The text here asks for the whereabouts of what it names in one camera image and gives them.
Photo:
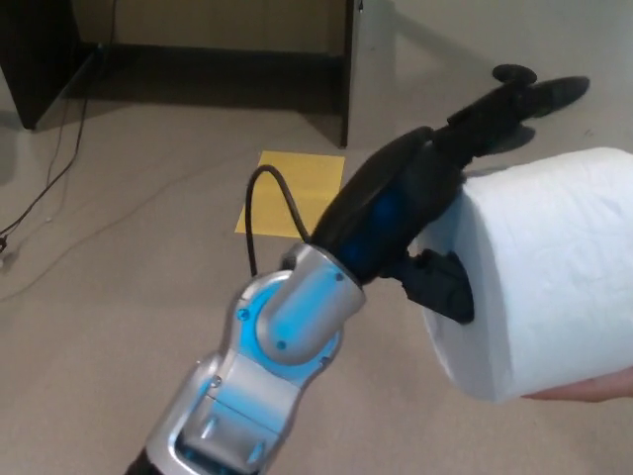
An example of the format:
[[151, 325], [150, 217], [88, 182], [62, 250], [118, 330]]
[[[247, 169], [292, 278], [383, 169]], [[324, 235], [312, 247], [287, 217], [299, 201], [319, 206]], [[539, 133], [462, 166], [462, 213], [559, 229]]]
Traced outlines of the person's bare hand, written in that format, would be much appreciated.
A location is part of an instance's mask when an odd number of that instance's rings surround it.
[[553, 388], [525, 396], [540, 401], [573, 401], [601, 403], [609, 400], [631, 398], [633, 393], [633, 368], [591, 378], [568, 386]]

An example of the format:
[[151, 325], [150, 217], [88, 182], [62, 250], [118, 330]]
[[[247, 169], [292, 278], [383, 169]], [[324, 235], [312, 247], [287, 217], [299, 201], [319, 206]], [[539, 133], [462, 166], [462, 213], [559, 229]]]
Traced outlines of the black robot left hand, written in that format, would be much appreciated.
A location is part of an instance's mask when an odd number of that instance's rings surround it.
[[356, 281], [402, 283], [407, 297], [460, 325], [475, 317], [466, 270], [454, 253], [407, 248], [462, 192], [465, 168], [476, 157], [529, 143], [524, 121], [580, 100], [586, 76], [540, 82], [519, 65], [493, 70], [498, 88], [450, 116], [439, 129], [419, 127], [374, 152], [337, 193], [317, 222], [312, 245], [327, 251]]

